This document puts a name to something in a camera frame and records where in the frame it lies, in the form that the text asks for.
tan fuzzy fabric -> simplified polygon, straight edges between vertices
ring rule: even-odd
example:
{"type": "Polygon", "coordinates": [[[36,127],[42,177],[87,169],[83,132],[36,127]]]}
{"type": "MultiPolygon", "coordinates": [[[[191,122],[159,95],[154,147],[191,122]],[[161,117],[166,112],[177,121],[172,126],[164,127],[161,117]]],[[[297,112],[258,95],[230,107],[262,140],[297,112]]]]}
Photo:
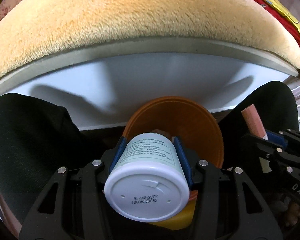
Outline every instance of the tan fuzzy fabric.
{"type": "Polygon", "coordinates": [[[52,53],[150,36],[234,42],[300,68],[295,39],[253,0],[23,0],[0,22],[0,77],[52,53]]]}

pant leg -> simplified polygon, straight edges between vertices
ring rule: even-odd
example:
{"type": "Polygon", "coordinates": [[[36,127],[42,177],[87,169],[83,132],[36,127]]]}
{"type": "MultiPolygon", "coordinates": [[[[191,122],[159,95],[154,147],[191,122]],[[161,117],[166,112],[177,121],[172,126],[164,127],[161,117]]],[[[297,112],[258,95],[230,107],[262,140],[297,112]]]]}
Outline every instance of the pant leg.
{"type": "Polygon", "coordinates": [[[100,157],[64,107],[19,94],[0,97],[0,192],[22,224],[61,166],[70,170],[100,157]]]}
{"type": "Polygon", "coordinates": [[[251,104],[255,105],[267,130],[299,130],[297,104],[289,87],[279,81],[259,87],[219,122],[225,146],[224,168],[237,162],[235,153],[239,152],[240,138],[249,131],[241,111],[251,104]]]}

metal screw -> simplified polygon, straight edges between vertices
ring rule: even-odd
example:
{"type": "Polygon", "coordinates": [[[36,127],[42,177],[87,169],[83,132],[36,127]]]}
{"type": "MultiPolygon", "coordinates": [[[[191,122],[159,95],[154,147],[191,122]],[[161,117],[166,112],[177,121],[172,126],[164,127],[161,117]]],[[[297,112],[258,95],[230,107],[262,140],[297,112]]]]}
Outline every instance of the metal screw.
{"type": "Polygon", "coordinates": [[[93,166],[99,166],[99,165],[101,165],[101,163],[102,163],[101,160],[96,159],[96,160],[94,160],[94,161],[92,162],[92,165],[93,165],[93,166]]]}
{"type": "Polygon", "coordinates": [[[289,172],[289,173],[293,172],[293,168],[290,167],[290,166],[288,166],[288,167],[287,167],[287,172],[289,172]]]}
{"type": "Polygon", "coordinates": [[[58,169],[58,173],[60,173],[60,174],[65,173],[66,170],[67,170],[66,167],[60,167],[60,168],[58,169]]]}
{"type": "Polygon", "coordinates": [[[199,160],[199,164],[201,166],[207,166],[208,165],[208,162],[206,160],[199,160]]]}
{"type": "Polygon", "coordinates": [[[235,173],[241,174],[243,170],[240,167],[235,167],[234,168],[235,173]]]}

white plastic lid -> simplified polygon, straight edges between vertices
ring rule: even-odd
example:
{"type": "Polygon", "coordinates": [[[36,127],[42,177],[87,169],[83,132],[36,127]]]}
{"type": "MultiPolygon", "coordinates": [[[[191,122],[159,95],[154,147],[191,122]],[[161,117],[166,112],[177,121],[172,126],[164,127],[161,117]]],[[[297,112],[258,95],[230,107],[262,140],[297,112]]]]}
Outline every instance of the white plastic lid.
{"type": "Polygon", "coordinates": [[[168,165],[153,161],[131,162],[113,170],[104,192],[114,210],[141,222],[173,217],[189,199],[184,175],[168,165]]]}

plastic jar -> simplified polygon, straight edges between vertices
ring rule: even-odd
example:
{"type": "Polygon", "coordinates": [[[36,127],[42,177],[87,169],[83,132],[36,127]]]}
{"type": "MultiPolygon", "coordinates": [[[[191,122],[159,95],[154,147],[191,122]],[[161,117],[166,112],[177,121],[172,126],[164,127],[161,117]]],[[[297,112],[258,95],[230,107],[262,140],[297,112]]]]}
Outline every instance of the plastic jar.
{"type": "Polygon", "coordinates": [[[173,217],[189,199],[189,187],[175,147],[157,133],[140,134],[127,144],[104,192],[119,214],[142,222],[173,217]]]}

